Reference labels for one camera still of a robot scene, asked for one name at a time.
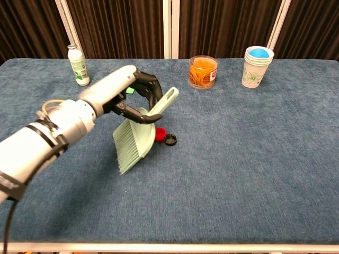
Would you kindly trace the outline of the dark pleated partition panel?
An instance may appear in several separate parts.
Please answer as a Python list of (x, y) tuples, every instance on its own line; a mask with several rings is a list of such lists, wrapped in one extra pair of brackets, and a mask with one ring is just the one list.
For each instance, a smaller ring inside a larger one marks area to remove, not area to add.
[(85, 57), (162, 59), (163, 0), (67, 0)]
[(180, 0), (179, 58), (242, 58), (266, 46), (282, 0)]
[(68, 44), (55, 0), (0, 0), (0, 65), (13, 58), (66, 58)]
[(339, 0), (291, 0), (274, 52), (282, 59), (339, 61)]

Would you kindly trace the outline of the stacked white paper cups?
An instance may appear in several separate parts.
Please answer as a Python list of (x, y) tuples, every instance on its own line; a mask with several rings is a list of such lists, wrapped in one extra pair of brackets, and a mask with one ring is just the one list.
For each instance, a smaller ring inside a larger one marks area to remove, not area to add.
[[(248, 52), (253, 48), (262, 48), (265, 49), (270, 57), (269, 58), (255, 58), (248, 54)], [(248, 47), (244, 55), (244, 67), (242, 75), (242, 85), (247, 88), (257, 88), (268, 69), (269, 65), (272, 63), (274, 57), (274, 52), (266, 47), (262, 46), (251, 46)]]

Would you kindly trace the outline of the clear jar of rubber bands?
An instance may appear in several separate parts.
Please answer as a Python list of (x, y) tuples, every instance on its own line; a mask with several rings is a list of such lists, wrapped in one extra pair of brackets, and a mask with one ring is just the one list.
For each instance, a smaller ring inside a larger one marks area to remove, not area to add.
[(189, 59), (188, 84), (195, 89), (209, 89), (215, 84), (218, 62), (205, 55)]

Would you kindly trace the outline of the red bottle cap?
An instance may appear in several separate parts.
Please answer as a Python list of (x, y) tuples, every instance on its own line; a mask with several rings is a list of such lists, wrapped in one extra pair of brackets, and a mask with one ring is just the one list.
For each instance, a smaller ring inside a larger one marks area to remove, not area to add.
[(165, 139), (166, 135), (167, 131), (165, 128), (157, 127), (155, 129), (155, 141), (162, 142)]

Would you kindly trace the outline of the blue ball in cup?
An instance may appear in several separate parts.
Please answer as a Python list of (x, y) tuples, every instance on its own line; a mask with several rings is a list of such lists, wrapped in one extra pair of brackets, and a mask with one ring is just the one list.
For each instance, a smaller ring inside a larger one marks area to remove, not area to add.
[(248, 52), (248, 54), (255, 58), (269, 58), (270, 57), (269, 53), (265, 49), (262, 49), (262, 48), (253, 48)]

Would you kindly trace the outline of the white partition post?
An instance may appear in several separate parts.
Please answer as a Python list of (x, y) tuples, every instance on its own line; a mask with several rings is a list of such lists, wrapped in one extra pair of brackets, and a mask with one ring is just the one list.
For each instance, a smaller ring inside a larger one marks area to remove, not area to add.
[(180, 0), (162, 0), (164, 58), (179, 58)]
[(267, 43), (267, 48), (271, 49), (274, 51), (276, 42), (279, 38), (282, 26), (284, 24), (284, 21), (286, 19), (287, 12), (289, 10), (290, 4), (292, 0), (282, 0), (280, 4), (280, 8), (278, 11), (278, 14), (276, 16), (274, 26), (270, 35), (270, 38)]
[(84, 54), (71, 12), (67, 4), (67, 0), (55, 0), (55, 3), (57, 5), (57, 9), (66, 30), (70, 44), (77, 45), (79, 50)]

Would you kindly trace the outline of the small white green-labelled bottle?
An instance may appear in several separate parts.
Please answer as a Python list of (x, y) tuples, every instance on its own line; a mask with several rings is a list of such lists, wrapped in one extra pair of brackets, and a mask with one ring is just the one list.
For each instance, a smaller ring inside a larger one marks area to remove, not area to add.
[(85, 57), (76, 44), (70, 44), (68, 48), (68, 59), (70, 61), (75, 80), (80, 86), (87, 86), (90, 83)]

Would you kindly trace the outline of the left black-fingered robot hand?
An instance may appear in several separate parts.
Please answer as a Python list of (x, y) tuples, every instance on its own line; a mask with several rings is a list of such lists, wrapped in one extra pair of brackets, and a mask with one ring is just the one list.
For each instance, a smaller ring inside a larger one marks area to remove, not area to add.
[(156, 76), (142, 72), (134, 65), (126, 65), (82, 91), (78, 98), (89, 103), (97, 117), (114, 112), (140, 124), (151, 124), (160, 120), (162, 115), (159, 113), (142, 115), (125, 103), (126, 90), (129, 87), (147, 98), (150, 109), (163, 97)]

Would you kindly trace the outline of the blue felt table mat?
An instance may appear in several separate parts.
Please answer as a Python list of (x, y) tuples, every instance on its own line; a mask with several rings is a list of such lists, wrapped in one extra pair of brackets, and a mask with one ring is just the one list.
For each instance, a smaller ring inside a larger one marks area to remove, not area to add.
[(13, 242), (339, 244), (339, 62), (278, 59), (260, 86), (220, 59), (215, 85), (187, 83), (187, 60), (89, 59), (92, 82), (129, 64), (179, 90), (156, 142), (120, 175), (114, 113), (39, 174)]

